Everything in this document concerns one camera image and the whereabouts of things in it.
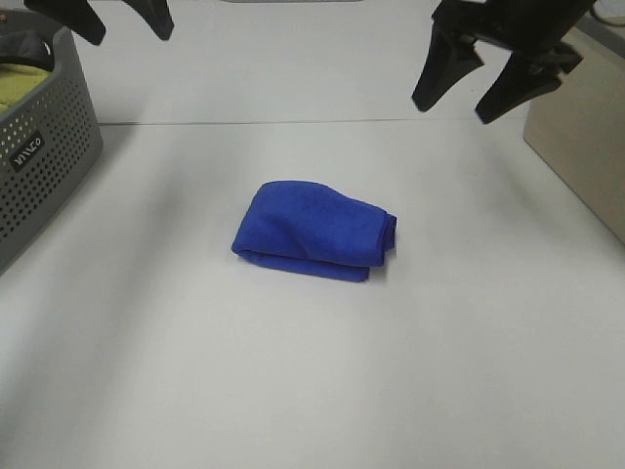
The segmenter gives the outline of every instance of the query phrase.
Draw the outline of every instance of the yellow cloth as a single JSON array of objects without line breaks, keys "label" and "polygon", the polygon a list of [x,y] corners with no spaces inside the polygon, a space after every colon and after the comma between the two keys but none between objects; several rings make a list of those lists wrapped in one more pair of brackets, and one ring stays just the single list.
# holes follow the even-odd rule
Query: yellow cloth
[{"label": "yellow cloth", "polygon": [[0,113],[45,80],[49,71],[28,65],[0,64]]}]

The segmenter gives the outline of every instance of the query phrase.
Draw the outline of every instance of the basket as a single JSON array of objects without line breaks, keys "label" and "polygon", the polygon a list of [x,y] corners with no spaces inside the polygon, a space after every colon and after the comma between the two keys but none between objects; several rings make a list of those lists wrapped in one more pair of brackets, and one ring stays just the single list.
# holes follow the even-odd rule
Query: basket
[{"label": "basket", "polygon": [[69,29],[29,11],[0,13],[0,34],[34,29],[55,54],[50,76],[0,114],[1,274],[58,213],[103,141]]}]

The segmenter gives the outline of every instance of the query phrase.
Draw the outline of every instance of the perforated basket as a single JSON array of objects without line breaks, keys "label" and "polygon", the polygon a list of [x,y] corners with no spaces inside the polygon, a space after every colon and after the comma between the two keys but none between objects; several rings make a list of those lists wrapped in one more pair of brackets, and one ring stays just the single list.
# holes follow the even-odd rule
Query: perforated basket
[{"label": "perforated basket", "polygon": [[71,32],[2,10],[0,33],[37,30],[55,54],[50,76],[0,113],[0,274],[59,211],[100,155],[102,137]]}]

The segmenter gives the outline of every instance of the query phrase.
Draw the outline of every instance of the blue towel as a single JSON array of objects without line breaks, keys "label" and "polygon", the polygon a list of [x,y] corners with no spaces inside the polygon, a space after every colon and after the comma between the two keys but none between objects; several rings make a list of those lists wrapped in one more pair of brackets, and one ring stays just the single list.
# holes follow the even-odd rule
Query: blue towel
[{"label": "blue towel", "polygon": [[396,217],[317,183],[277,181],[254,196],[232,251],[259,266],[364,281],[395,247]]}]

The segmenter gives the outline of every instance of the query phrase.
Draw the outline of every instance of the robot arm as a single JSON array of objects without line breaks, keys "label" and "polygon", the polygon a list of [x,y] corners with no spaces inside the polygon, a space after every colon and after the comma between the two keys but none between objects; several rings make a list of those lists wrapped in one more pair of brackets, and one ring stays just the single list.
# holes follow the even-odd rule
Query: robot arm
[{"label": "robot arm", "polygon": [[455,83],[483,65],[478,40],[512,55],[476,112],[483,123],[532,98],[557,90],[558,75],[582,58],[563,36],[595,0],[442,0],[433,15],[430,52],[412,95],[419,110],[430,109]]},{"label": "robot arm", "polygon": [[[174,23],[167,0],[124,0],[162,40],[172,34]],[[92,44],[100,44],[106,33],[102,21],[87,0],[24,0],[24,6],[73,29]]]}]

